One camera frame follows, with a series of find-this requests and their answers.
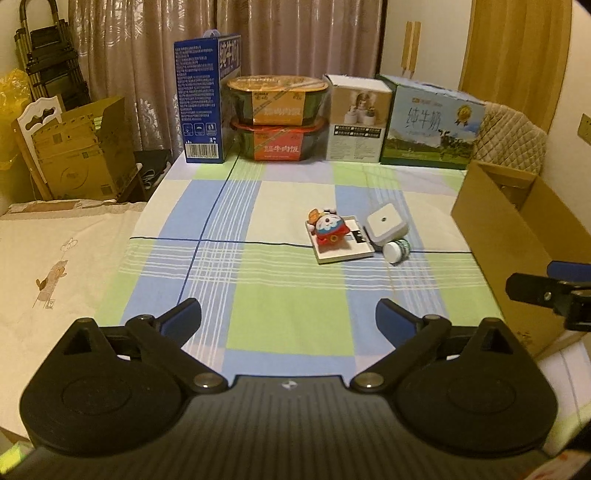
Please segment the yellow plastic bag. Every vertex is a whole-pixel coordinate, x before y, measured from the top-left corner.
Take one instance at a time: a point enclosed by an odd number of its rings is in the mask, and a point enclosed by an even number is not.
[[[11,123],[29,103],[31,92],[25,72],[14,69],[0,79],[0,170],[8,170],[21,156]]]

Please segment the screw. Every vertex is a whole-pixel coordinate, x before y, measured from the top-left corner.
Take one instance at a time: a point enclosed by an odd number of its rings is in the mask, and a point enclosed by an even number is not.
[[[199,375],[195,375],[193,383],[198,387],[202,388],[215,388],[219,387],[223,382],[223,377],[216,373],[206,372]]]
[[[577,297],[591,297],[591,290],[573,290],[571,293]]]
[[[374,372],[364,372],[357,375],[353,380],[362,388],[376,388],[384,383],[384,378]]]

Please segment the open cardboard box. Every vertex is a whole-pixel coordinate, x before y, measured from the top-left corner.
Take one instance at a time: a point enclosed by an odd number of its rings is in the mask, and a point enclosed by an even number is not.
[[[33,143],[55,199],[115,199],[137,174],[123,97],[63,112]]]
[[[563,318],[510,300],[505,282],[515,272],[545,276],[552,260],[590,263],[591,235],[537,175],[481,162],[470,164],[452,217],[509,328],[531,355],[549,355],[564,333]]]

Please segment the white bottle cap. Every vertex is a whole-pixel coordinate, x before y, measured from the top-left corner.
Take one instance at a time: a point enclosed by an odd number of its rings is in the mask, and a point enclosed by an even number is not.
[[[388,263],[395,264],[402,259],[402,249],[395,242],[385,244],[383,252]]]

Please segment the wall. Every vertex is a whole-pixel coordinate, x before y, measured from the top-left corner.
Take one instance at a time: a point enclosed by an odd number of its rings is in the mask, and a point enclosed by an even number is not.
[[[548,133],[543,179],[591,232],[591,145],[577,136],[591,115],[591,15],[573,2],[569,59],[556,115]]]
[[[388,0],[380,73],[401,75],[407,21],[421,22],[414,80],[457,89],[472,0]]]
[[[18,7],[21,0],[0,0],[0,76],[18,67],[14,34],[21,28]],[[57,0],[60,18],[68,18],[68,0]],[[51,11],[47,0],[29,0],[27,3],[29,30],[48,27]]]
[[[19,67],[14,44],[14,34],[20,28],[19,5],[20,0],[0,0],[0,77]],[[27,7],[30,30],[51,25],[51,11],[46,0],[30,0]],[[60,18],[67,18],[68,0],[57,0],[57,8]],[[24,161],[19,159],[10,170],[0,171],[0,215],[11,203],[31,200],[34,200],[31,178]]]

